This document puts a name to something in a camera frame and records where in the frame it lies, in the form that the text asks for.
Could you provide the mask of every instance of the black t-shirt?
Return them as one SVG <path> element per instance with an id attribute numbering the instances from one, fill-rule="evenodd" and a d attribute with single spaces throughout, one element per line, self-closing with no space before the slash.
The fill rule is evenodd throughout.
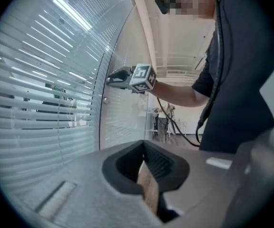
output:
<path id="1" fill-rule="evenodd" d="M 224 34 L 222 81 L 200 149 L 235 153 L 274 127 L 260 88 L 274 70 L 274 0 L 220 0 Z M 192 88 L 210 97 L 217 67 L 213 34 L 203 72 Z"/>

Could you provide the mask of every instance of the forearm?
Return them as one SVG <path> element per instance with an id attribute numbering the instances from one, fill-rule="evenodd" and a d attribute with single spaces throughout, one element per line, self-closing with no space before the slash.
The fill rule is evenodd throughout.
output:
<path id="1" fill-rule="evenodd" d="M 199 100 L 190 86 L 172 86 L 156 81 L 150 93 L 175 105 L 196 107 L 204 104 L 204 100 Z"/>

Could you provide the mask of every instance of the black cable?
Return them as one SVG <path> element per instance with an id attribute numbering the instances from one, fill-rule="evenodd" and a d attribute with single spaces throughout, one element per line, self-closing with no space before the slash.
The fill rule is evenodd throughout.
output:
<path id="1" fill-rule="evenodd" d="M 224 38 L 223 38 L 223 30 L 222 30 L 222 22 L 221 22 L 221 14 L 219 9 L 219 1 L 215 0 L 215 12 L 216 12 L 216 30 L 217 30 L 217 47 L 218 47 L 218 54 L 217 54 L 217 70 L 216 70 L 216 76 L 215 81 L 212 87 L 212 92 L 210 95 L 210 99 L 205 106 L 198 124 L 196 128 L 196 139 L 198 142 L 198 130 L 204 125 L 205 120 L 209 117 L 212 105 L 214 103 L 214 100 L 216 98 L 217 92 L 219 90 L 220 81 L 222 78 L 222 72 L 224 67 Z"/>
<path id="2" fill-rule="evenodd" d="M 158 97 L 157 97 L 157 100 L 158 100 L 158 103 L 159 103 L 159 105 L 160 105 L 161 110 L 164 112 L 164 114 L 166 115 L 166 117 L 171 121 L 171 123 L 175 125 L 175 127 L 177 128 L 177 130 L 179 131 L 179 133 L 183 136 L 183 138 L 184 138 L 185 140 L 187 140 L 191 145 L 193 145 L 193 146 L 195 146 L 195 147 L 199 147 L 198 144 L 192 143 L 190 140 L 188 140 L 188 139 L 186 138 L 186 136 L 184 136 L 184 134 L 179 130 L 179 127 L 177 126 L 176 122 L 175 122 L 173 119 L 171 119 L 171 118 L 169 117 L 169 115 L 166 114 L 166 112 L 165 112 L 165 110 L 163 109 L 163 107 L 162 107 L 162 105 L 161 105 L 160 100 L 159 100 Z"/>

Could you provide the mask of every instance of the white cube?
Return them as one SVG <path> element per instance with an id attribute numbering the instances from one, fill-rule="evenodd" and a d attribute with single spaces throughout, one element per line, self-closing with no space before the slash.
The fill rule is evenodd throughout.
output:
<path id="1" fill-rule="evenodd" d="M 156 82 L 156 73 L 151 64 L 137 64 L 129 82 L 131 89 L 137 92 L 152 90 Z"/>

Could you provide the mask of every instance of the wooden floor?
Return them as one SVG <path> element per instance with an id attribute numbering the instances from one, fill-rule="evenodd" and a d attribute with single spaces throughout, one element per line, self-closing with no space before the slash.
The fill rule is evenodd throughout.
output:
<path id="1" fill-rule="evenodd" d="M 196 144 L 198 143 L 194 135 L 187 135 L 186 137 L 191 142 Z M 192 146 L 180 135 L 171 135 L 171 137 L 167 140 L 166 143 L 172 146 L 177 146 L 179 148 L 185 148 L 196 151 L 198 150 L 197 147 Z M 147 165 L 145 165 L 145 163 L 141 167 L 137 183 L 141 185 L 143 188 L 145 194 L 145 203 L 150 208 L 150 210 L 156 215 L 158 208 L 158 184 L 155 181 L 149 169 L 147 168 Z"/>

